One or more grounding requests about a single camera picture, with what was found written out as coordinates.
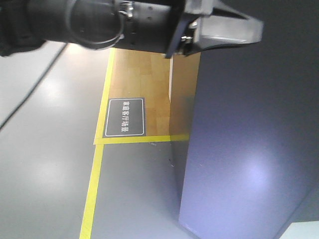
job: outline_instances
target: sign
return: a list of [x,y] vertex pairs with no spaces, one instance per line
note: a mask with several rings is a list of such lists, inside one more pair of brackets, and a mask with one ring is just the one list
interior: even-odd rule
[[143,136],[144,98],[109,99],[105,137]]

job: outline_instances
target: wooden floor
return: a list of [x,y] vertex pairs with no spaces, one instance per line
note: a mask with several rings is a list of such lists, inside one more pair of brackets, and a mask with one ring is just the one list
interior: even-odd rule
[[169,60],[116,49],[109,98],[145,98],[147,136],[169,135]]

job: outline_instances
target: black cable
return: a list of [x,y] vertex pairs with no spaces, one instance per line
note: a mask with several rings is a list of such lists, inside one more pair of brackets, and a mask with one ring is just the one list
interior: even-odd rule
[[63,47],[58,51],[58,53],[55,55],[55,57],[52,59],[50,64],[47,66],[45,71],[41,74],[41,76],[38,78],[36,83],[33,85],[33,87],[29,90],[29,92],[26,94],[26,96],[23,98],[23,100],[11,111],[11,113],[5,118],[5,120],[0,125],[0,132],[4,128],[4,126],[11,120],[11,118],[15,115],[15,113],[24,105],[24,103],[33,95],[36,88],[40,85],[40,83],[44,80],[46,75],[50,72],[53,65],[56,63],[58,58],[61,56],[61,54],[64,52],[66,46],[68,44],[65,43]]

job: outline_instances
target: yellow floor tape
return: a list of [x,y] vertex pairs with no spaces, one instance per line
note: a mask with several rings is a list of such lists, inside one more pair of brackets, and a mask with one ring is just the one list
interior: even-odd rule
[[164,136],[142,136],[142,137],[114,137],[103,138],[104,123],[106,119],[107,104],[109,99],[109,92],[111,86],[111,78],[113,72],[115,58],[115,49],[110,51],[109,62],[106,71],[104,82],[101,106],[99,111],[98,123],[95,132],[95,153],[93,158],[93,165],[91,177],[89,182],[88,193],[85,202],[85,208],[82,219],[82,226],[80,232],[80,239],[91,239],[95,204],[99,186],[100,172],[103,159],[103,150],[105,144],[118,144],[118,143],[143,143],[143,142],[168,142],[170,141],[169,135]]

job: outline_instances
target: gray floor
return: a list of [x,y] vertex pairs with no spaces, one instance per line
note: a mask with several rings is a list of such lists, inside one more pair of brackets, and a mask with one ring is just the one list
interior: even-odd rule
[[[0,58],[0,120],[61,47]],[[76,239],[109,51],[69,45],[0,132],[0,238]]]
[[[0,58],[2,121],[60,43]],[[0,132],[0,239],[76,239],[109,51],[69,45]],[[92,239],[194,239],[178,222],[169,143],[105,146]]]
[[105,145],[92,239],[196,239],[178,224],[169,142]]

